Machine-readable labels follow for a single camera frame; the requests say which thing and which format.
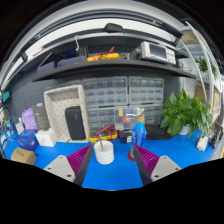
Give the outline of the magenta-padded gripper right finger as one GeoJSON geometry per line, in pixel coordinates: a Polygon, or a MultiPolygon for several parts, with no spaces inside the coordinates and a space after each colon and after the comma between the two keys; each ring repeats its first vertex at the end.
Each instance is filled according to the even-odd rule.
{"type": "Polygon", "coordinates": [[[148,185],[181,169],[168,156],[159,157],[137,145],[133,148],[133,154],[143,185],[148,185]]]}

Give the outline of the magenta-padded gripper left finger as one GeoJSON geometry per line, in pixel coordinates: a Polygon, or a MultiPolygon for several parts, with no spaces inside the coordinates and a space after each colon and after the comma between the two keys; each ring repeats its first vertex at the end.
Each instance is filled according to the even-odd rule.
{"type": "Polygon", "coordinates": [[[59,155],[44,170],[81,186],[92,156],[93,146],[88,145],[69,156],[59,155]]]}

